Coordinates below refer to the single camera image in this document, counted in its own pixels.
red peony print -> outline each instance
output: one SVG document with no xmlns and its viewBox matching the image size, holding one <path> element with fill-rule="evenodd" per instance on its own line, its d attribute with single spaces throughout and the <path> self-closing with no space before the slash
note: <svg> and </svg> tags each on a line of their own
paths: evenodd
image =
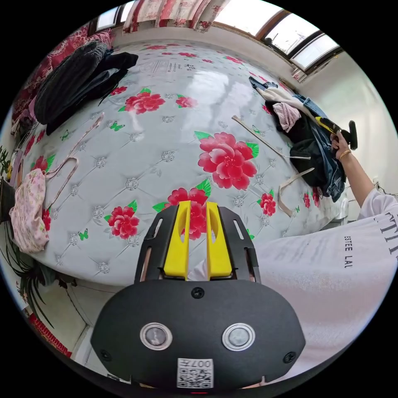
<svg viewBox="0 0 398 398">
<path fill-rule="evenodd" d="M 316 187 L 312 188 L 312 199 L 314 200 L 314 205 L 316 207 L 319 207 L 319 193 L 318 193 L 318 188 Z"/>
<path fill-rule="evenodd" d="M 110 95 L 116 95 L 116 94 L 121 94 L 123 91 L 126 91 L 127 87 L 122 86 L 122 87 L 116 87 Z"/>
<path fill-rule="evenodd" d="M 48 166 L 47 160 L 44 159 L 44 156 L 42 155 L 36 160 L 36 163 L 30 168 L 30 171 L 34 169 L 40 169 L 43 172 L 43 174 L 45 174 L 47 166 Z"/>
<path fill-rule="evenodd" d="M 308 196 L 308 192 L 306 194 L 304 194 L 304 204 L 306 206 L 306 208 L 310 208 L 310 197 Z"/>
<path fill-rule="evenodd" d="M 29 151 L 31 150 L 33 144 L 34 144 L 34 139 L 36 138 L 35 135 L 32 135 L 32 137 L 30 138 L 30 140 L 28 141 L 28 145 L 26 145 L 25 151 L 24 151 L 24 155 L 26 156 Z"/>
<path fill-rule="evenodd" d="M 141 92 L 136 97 L 130 97 L 126 100 L 125 111 L 136 111 L 136 114 L 151 112 L 159 109 L 165 100 L 160 97 L 160 94 L 151 94 L 149 92 Z"/>
<path fill-rule="evenodd" d="M 120 236 L 122 239 L 134 236 L 139 222 L 140 220 L 134 217 L 134 210 L 128 206 L 124 209 L 120 206 L 115 207 L 108 220 L 109 226 L 112 227 L 112 235 Z"/>
<path fill-rule="evenodd" d="M 180 97 L 175 100 L 182 108 L 193 108 L 198 105 L 198 102 L 191 97 Z"/>
<path fill-rule="evenodd" d="M 150 49 L 150 50 L 160 50 L 160 49 L 166 49 L 166 46 L 148 46 L 146 49 Z"/>
<path fill-rule="evenodd" d="M 230 61 L 232 61 L 232 62 L 235 62 L 235 63 L 238 63 L 238 64 L 242 65 L 242 60 L 239 60 L 237 58 L 233 58 L 233 57 L 230 57 L 230 56 L 227 56 L 225 58 L 230 60 Z"/>
<path fill-rule="evenodd" d="M 263 108 L 269 115 L 271 115 L 271 111 L 270 111 L 265 105 L 263 105 L 262 108 Z"/>
<path fill-rule="evenodd" d="M 197 57 L 197 55 L 191 54 L 191 53 L 179 53 L 179 55 L 182 55 L 184 57 L 189 57 L 189 58 Z"/>
<path fill-rule="evenodd" d="M 244 142 L 236 142 L 232 134 L 222 132 L 214 134 L 214 138 L 202 138 L 200 148 L 205 152 L 199 156 L 198 165 L 213 173 L 213 181 L 220 188 L 247 189 L 249 177 L 257 170 L 250 161 L 252 150 Z"/>
<path fill-rule="evenodd" d="M 36 144 L 38 142 L 40 142 L 40 140 L 43 138 L 45 132 L 46 132 L 45 129 L 40 132 L 40 134 L 37 136 Z"/>
<path fill-rule="evenodd" d="M 195 240 L 206 232 L 206 200 L 204 190 L 192 188 L 188 193 L 185 188 L 175 189 L 167 198 L 169 203 L 165 204 L 165 209 L 171 205 L 179 204 L 181 201 L 191 201 L 191 219 L 189 222 L 189 238 Z"/>
<path fill-rule="evenodd" d="M 276 203 L 274 197 L 271 194 L 262 194 L 260 206 L 264 214 L 272 216 L 275 213 Z"/>
<path fill-rule="evenodd" d="M 51 224 L 50 211 L 43 209 L 43 212 L 41 213 L 41 219 L 44 222 L 44 226 L 46 227 L 46 230 L 50 231 L 50 224 Z"/>
</svg>

screw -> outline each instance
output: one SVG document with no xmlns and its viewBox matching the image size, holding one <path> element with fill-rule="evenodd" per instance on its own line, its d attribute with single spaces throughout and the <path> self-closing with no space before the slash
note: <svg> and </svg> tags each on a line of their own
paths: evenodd
<svg viewBox="0 0 398 398">
<path fill-rule="evenodd" d="M 201 299 L 204 296 L 204 290 L 201 287 L 194 287 L 191 296 L 195 299 Z"/>
<path fill-rule="evenodd" d="M 288 352 L 284 357 L 283 357 L 283 362 L 286 364 L 290 364 L 296 357 L 296 353 L 294 351 Z"/>
<path fill-rule="evenodd" d="M 108 351 L 102 349 L 102 350 L 100 351 L 100 354 L 101 354 L 102 359 L 103 359 L 104 361 L 110 362 L 110 361 L 112 360 L 112 357 L 111 357 L 111 355 L 110 355 L 110 353 L 109 353 Z"/>
</svg>

person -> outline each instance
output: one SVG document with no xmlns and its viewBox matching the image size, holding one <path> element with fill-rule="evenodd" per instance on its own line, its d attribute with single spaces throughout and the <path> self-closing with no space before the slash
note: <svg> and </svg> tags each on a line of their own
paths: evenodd
<svg viewBox="0 0 398 398">
<path fill-rule="evenodd" d="M 374 188 L 337 136 L 332 147 L 361 207 L 358 220 L 256 245 L 261 283 L 291 304 L 306 339 L 289 372 L 271 383 L 305 372 L 351 343 L 379 308 L 397 269 L 398 202 Z M 188 280 L 207 280 L 206 273 L 204 260 Z"/>
</svg>

pink floral fabric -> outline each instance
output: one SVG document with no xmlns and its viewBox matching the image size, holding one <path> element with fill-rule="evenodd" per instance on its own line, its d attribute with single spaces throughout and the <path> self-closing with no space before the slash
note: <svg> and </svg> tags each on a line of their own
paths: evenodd
<svg viewBox="0 0 398 398">
<path fill-rule="evenodd" d="M 49 241 L 42 219 L 46 180 L 41 170 L 28 173 L 15 192 L 15 206 L 10 210 L 17 245 L 24 253 L 44 250 Z"/>
</svg>

red floral curtain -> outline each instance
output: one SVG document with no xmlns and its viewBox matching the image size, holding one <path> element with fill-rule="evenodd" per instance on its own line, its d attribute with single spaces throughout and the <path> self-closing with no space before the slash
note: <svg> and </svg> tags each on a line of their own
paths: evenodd
<svg viewBox="0 0 398 398">
<path fill-rule="evenodd" d="M 183 27 L 206 32 L 230 0 L 137 0 L 123 31 L 145 28 Z"/>
</svg>

